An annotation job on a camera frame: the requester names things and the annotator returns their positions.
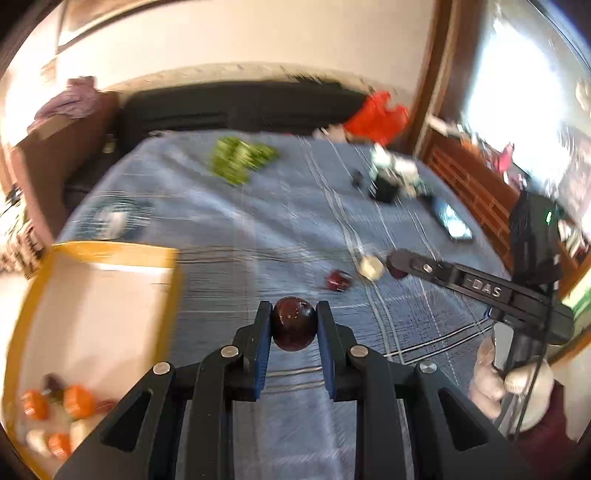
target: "sofa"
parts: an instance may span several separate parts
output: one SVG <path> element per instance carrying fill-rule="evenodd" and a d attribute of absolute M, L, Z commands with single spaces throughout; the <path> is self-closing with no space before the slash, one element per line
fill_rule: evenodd
<path fill-rule="evenodd" d="M 120 108 L 118 94 L 99 97 L 93 115 L 55 116 L 10 152 L 35 232 L 51 245 L 103 175 L 151 132 L 234 129 L 310 135 L 349 119 L 364 93 L 335 82 L 217 82 L 137 92 Z M 102 151 L 112 134 L 116 148 Z"/>

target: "striped fabric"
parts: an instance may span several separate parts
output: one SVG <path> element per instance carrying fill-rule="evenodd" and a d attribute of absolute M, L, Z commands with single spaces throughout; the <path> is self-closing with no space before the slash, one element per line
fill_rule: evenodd
<path fill-rule="evenodd" d="M 208 166 L 217 139 L 228 134 L 272 145 L 280 159 L 232 187 Z M 450 242 L 416 200 L 379 205 L 363 187 L 354 188 L 350 173 L 366 172 L 368 158 L 366 146 L 289 135 L 189 132 L 146 140 L 111 169 L 60 240 L 93 231 L 85 222 L 109 199 L 151 203 L 135 241 L 180 248 L 186 274 L 170 352 L 174 365 L 229 343 L 237 328 L 253 321 L 261 300 L 295 295 L 312 304 L 328 300 L 335 320 L 350 326 L 360 343 L 394 362 L 430 358 L 467 391 L 476 348 L 491 328 L 482 304 L 415 277 L 370 282 L 355 276 L 347 292 L 325 288 L 331 270 L 354 274 L 364 254 L 385 257 L 395 247 L 506 278 L 468 211 L 426 167 L 418 166 L 421 176 L 465 220 L 474 243 Z M 234 437 L 239 479 L 352 478 L 355 405 L 330 402 L 316 341 L 295 353 L 272 345 L 261 399 L 235 406 Z"/>

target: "phone screen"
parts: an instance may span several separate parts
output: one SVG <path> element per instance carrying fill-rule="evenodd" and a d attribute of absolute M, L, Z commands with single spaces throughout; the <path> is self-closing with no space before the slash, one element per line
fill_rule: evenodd
<path fill-rule="evenodd" d="M 472 240 L 472 232 L 468 226 L 444 200 L 437 197 L 429 197 L 426 200 L 428 200 L 437 221 L 447 231 L 452 240 L 457 242 Z"/>

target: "pink cloth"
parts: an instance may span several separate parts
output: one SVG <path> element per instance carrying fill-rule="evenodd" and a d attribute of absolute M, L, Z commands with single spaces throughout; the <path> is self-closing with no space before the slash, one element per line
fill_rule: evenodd
<path fill-rule="evenodd" d="M 72 119 L 91 115 L 99 96 L 95 89 L 95 80 L 94 77 L 69 79 L 66 90 L 49 100 L 35 114 L 35 121 L 29 125 L 27 132 L 31 133 L 40 123 L 54 115 L 67 115 Z"/>

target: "human hand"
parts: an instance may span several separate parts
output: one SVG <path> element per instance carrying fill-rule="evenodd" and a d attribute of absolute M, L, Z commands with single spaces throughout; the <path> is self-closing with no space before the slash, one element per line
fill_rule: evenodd
<path fill-rule="evenodd" d="M 478 409 L 491 420 L 501 413 L 501 400 L 507 393 L 525 397 L 530 390 L 536 362 L 516 368 L 503 380 L 492 366 L 495 359 L 495 344 L 491 337 L 483 340 L 476 353 L 474 377 L 469 386 L 469 397 Z M 554 374 L 546 360 L 542 361 L 540 372 L 531 393 L 521 431 L 534 427 L 546 414 L 550 394 L 554 387 Z"/>

